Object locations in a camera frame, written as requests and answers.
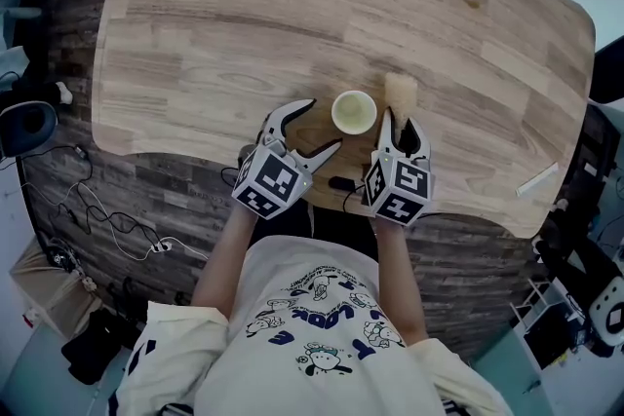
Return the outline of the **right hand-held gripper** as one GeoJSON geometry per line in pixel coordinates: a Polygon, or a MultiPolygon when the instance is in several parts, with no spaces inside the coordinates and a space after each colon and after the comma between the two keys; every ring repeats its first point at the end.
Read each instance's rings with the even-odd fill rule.
{"type": "Polygon", "coordinates": [[[422,215],[431,202],[434,181],[430,142],[412,117],[406,123],[406,140],[405,155],[396,141],[394,113],[386,109],[364,179],[373,215],[399,225],[411,225],[422,215]]]}

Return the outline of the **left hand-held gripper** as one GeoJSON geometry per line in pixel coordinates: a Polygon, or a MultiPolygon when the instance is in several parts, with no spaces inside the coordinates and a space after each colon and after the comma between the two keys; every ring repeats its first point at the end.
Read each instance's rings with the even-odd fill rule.
{"type": "Polygon", "coordinates": [[[239,154],[239,170],[232,196],[235,201],[265,220],[290,208],[311,187],[312,174],[342,146],[337,138],[308,154],[286,144],[287,124],[308,112],[315,98],[289,102],[273,110],[256,145],[239,154]]]}

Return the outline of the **beige sponge piece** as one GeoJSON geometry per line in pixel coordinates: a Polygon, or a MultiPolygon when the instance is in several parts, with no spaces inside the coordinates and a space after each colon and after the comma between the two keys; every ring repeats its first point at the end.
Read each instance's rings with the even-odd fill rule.
{"type": "Polygon", "coordinates": [[[384,99],[386,109],[394,113],[396,141],[406,154],[406,123],[410,117],[415,119],[417,82],[409,75],[387,73],[384,77],[384,99]]]}

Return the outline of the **yellow paper cup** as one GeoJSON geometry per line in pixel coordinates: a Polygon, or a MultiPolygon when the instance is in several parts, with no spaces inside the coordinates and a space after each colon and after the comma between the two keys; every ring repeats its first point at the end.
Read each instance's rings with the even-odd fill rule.
{"type": "Polygon", "coordinates": [[[359,135],[372,128],[377,118],[374,100],[362,91],[340,94],[331,106],[331,119],[342,132],[359,135]]]}

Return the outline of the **person's left forearm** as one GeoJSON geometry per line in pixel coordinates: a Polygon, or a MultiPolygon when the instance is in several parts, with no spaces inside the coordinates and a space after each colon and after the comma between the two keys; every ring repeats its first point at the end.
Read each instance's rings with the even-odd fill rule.
{"type": "Polygon", "coordinates": [[[230,318],[257,215],[237,204],[194,288],[191,305],[219,310],[230,318]]]}

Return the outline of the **person's right forearm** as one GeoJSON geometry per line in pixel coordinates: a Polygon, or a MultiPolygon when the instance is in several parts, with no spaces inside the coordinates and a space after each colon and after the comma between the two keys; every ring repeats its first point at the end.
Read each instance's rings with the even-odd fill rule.
{"type": "Polygon", "coordinates": [[[413,271],[404,228],[376,218],[378,303],[410,346],[428,338],[420,291],[413,271]]]}

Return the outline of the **person's black trousers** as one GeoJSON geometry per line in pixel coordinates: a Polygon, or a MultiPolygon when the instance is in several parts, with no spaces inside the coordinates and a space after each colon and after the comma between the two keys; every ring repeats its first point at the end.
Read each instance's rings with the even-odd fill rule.
{"type": "Polygon", "coordinates": [[[310,206],[304,200],[298,200],[285,215],[295,236],[347,246],[378,261],[376,235],[366,217],[310,206]]]}

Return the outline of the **white paper strip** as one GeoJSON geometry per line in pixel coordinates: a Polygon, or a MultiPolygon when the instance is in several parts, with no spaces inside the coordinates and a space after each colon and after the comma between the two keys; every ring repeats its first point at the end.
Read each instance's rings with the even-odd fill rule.
{"type": "Polygon", "coordinates": [[[517,197],[523,196],[527,191],[530,191],[533,187],[537,186],[545,179],[557,173],[558,170],[559,170],[559,164],[557,162],[553,163],[547,169],[543,170],[539,174],[535,175],[531,179],[527,180],[526,182],[518,186],[516,188],[516,196],[517,197]]]}

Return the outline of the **white metal rack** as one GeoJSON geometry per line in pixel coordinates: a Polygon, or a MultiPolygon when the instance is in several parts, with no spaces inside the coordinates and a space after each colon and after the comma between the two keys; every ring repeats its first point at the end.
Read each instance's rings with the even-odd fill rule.
{"type": "Polygon", "coordinates": [[[584,340],[585,317],[558,279],[527,282],[526,298],[510,303],[513,325],[537,364],[544,368],[584,340]]]}

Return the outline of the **cream printed shirt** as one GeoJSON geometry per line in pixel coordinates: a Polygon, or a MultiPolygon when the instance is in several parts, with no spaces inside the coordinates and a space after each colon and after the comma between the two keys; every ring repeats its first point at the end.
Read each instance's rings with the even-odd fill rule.
{"type": "Polygon", "coordinates": [[[377,294],[376,263],[351,248],[264,238],[230,317],[149,304],[107,416],[513,416],[442,342],[410,345],[377,294]]]}

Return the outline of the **black patterned pouch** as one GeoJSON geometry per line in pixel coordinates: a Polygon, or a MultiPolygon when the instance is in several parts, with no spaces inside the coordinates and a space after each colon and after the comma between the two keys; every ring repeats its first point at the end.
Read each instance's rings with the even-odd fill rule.
{"type": "Polygon", "coordinates": [[[76,269],[73,253],[63,246],[48,245],[44,248],[48,263],[62,269],[66,273],[72,273],[76,269]]]}

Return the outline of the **white rounded appliance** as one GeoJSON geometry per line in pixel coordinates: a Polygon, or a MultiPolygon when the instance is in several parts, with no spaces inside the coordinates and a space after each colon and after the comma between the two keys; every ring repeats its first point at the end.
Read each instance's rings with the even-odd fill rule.
{"type": "Polygon", "coordinates": [[[592,326],[611,347],[624,343],[624,279],[613,278],[589,308],[592,326]]]}

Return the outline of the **white dome headset device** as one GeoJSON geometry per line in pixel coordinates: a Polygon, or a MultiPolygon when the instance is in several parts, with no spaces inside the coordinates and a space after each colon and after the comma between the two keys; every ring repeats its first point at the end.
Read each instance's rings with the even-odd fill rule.
{"type": "Polygon", "coordinates": [[[27,101],[0,112],[0,159],[15,158],[43,145],[55,132],[58,115],[44,101],[27,101]]]}

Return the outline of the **cardboard box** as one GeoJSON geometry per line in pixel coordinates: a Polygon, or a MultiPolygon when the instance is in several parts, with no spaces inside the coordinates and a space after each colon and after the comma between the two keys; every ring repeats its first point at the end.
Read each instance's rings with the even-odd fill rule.
{"type": "Polygon", "coordinates": [[[102,302],[89,292],[76,271],[53,267],[33,238],[10,271],[36,321],[43,322],[65,341],[80,334],[102,302]]]}

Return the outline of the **black bag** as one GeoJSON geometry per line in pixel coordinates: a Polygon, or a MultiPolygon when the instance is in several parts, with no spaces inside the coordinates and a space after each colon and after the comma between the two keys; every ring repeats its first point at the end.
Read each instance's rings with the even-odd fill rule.
{"type": "Polygon", "coordinates": [[[67,342],[61,353],[69,373],[84,385],[98,382],[122,347],[132,349],[140,336],[137,326],[106,309],[91,312],[86,329],[67,342]]]}

